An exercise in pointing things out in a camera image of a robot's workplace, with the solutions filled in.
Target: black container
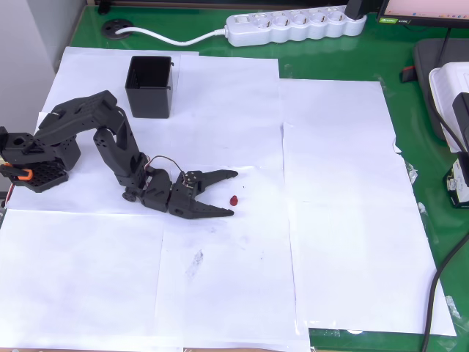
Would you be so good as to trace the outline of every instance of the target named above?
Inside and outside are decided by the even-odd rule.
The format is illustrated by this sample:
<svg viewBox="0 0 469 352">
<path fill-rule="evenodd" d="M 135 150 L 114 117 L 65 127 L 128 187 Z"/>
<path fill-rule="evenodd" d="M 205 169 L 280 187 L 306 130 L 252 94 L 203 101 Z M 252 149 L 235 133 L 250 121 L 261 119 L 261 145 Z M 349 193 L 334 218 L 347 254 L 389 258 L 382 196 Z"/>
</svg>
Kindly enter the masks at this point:
<svg viewBox="0 0 469 352">
<path fill-rule="evenodd" d="M 134 117 L 169 117 L 173 95 L 171 66 L 169 56 L 132 56 L 125 90 Z"/>
</svg>

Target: screen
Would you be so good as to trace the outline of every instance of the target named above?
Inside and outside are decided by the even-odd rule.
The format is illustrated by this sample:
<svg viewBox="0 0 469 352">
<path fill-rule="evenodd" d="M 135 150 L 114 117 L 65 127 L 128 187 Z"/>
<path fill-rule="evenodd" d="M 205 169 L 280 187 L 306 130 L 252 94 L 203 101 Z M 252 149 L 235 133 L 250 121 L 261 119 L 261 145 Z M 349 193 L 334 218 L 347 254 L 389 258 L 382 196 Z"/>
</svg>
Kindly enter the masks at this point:
<svg viewBox="0 0 469 352">
<path fill-rule="evenodd" d="M 383 15 L 469 21 L 469 0 L 389 0 Z"/>
</svg>

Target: white wall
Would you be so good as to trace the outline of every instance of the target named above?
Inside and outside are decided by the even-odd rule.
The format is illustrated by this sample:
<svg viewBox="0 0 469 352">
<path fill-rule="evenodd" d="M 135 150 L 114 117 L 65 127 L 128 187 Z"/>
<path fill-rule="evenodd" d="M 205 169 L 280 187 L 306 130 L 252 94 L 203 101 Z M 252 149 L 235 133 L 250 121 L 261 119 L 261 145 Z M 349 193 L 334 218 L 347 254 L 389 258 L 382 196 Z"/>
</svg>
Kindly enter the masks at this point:
<svg viewBox="0 0 469 352">
<path fill-rule="evenodd" d="M 9 132 L 34 132 L 84 5 L 84 0 L 0 0 L 0 125 Z M 0 191 L 8 185 L 0 175 Z"/>
<path fill-rule="evenodd" d="M 70 43 L 85 0 L 27 0 L 55 69 L 65 46 Z"/>
</svg>

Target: paper sheet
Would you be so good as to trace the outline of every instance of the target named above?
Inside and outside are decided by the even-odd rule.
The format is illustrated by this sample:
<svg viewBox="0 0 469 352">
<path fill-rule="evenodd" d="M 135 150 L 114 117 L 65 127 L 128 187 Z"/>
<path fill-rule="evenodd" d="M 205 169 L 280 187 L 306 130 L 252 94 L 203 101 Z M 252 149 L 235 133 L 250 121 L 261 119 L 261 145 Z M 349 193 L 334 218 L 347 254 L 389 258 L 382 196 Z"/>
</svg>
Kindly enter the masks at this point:
<svg viewBox="0 0 469 352">
<path fill-rule="evenodd" d="M 45 110 L 67 99 L 111 90 L 120 95 L 118 105 L 127 112 L 143 152 L 167 155 L 185 170 L 240 173 L 198 196 L 201 202 L 230 208 L 229 199 L 237 195 L 235 215 L 187 221 L 124 201 L 122 187 L 94 146 L 94 131 L 78 135 L 82 156 L 68 182 L 42 194 L 16 188 L 9 208 L 151 214 L 161 222 L 155 322 L 150 340 L 138 338 L 138 345 L 309 351 L 308 332 L 302 329 L 306 326 L 296 324 L 277 61 L 181 56 L 180 66 L 174 66 L 180 67 L 180 77 L 171 116 L 149 120 L 131 117 L 125 105 L 124 75 L 119 80 L 109 77 L 114 73 L 103 70 L 108 60 L 98 57 L 80 51 L 80 59 L 70 57 L 62 63 L 62 75 Z M 89 73 L 81 74 L 78 63 L 88 58 L 97 67 L 86 67 L 83 71 Z M 123 60 L 119 65 L 128 67 Z M 173 180 L 177 176 L 168 161 L 157 159 L 152 165 L 170 171 Z M 110 350 L 104 348 L 106 343 L 104 339 L 94 349 Z"/>
<path fill-rule="evenodd" d="M 130 106 L 125 92 L 125 80 L 132 56 L 170 56 L 174 66 L 172 78 L 177 90 L 180 58 L 196 56 L 191 51 L 111 50 L 67 47 L 60 62 L 59 72 L 53 81 L 43 111 L 50 112 L 55 105 L 70 99 L 87 97 L 103 90 L 111 92 L 128 116 Z"/>
<path fill-rule="evenodd" d="M 282 80 L 280 92 L 300 318 L 423 333 L 436 269 L 380 84 Z M 441 286 L 432 333 L 455 335 Z"/>
<path fill-rule="evenodd" d="M 153 216 L 8 210 L 0 345 L 145 351 L 162 240 Z"/>
<path fill-rule="evenodd" d="M 185 346 L 306 351 L 307 330 L 295 324 L 283 176 L 235 170 L 239 176 L 199 196 L 224 206 L 220 195 L 236 194 L 234 218 L 166 222 L 156 331 L 176 332 Z"/>
</svg>

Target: black robotic arm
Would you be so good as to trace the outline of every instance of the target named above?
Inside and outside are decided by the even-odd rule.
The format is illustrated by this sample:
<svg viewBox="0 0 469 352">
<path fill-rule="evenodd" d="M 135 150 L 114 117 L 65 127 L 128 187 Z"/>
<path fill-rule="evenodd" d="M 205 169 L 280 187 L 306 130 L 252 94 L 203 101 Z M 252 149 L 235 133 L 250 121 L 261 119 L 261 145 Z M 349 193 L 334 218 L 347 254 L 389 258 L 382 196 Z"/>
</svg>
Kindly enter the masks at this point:
<svg viewBox="0 0 469 352">
<path fill-rule="evenodd" d="M 87 98 L 69 100 L 56 106 L 40 124 L 35 135 L 8 133 L 0 127 L 0 155 L 6 162 L 0 173 L 16 186 L 42 192 L 68 180 L 80 157 L 76 135 L 96 128 L 93 137 L 106 165 L 125 187 L 124 199 L 185 219 L 231 216 L 231 210 L 197 202 L 195 196 L 205 187 L 237 176 L 237 172 L 218 170 L 191 171 L 172 184 L 163 169 L 147 166 L 125 112 L 117 99 L 104 91 Z"/>
</svg>

